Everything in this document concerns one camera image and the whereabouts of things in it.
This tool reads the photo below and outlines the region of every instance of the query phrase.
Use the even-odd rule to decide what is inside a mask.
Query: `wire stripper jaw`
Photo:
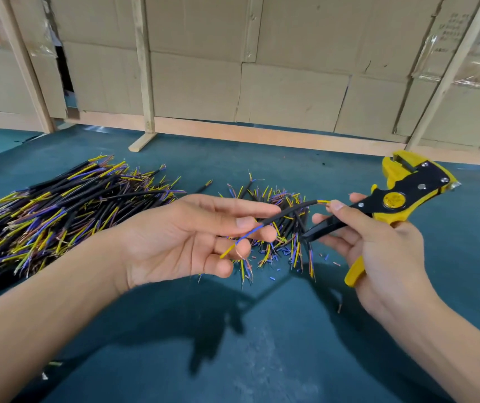
[[[404,150],[394,152],[392,158],[384,157],[382,171],[387,178],[387,189],[373,185],[371,195],[351,207],[388,224],[407,220],[422,203],[461,185],[454,175],[438,163]],[[330,216],[306,231],[302,238],[312,242],[344,226],[345,223]],[[353,287],[363,272],[360,257],[346,276],[346,284]]]

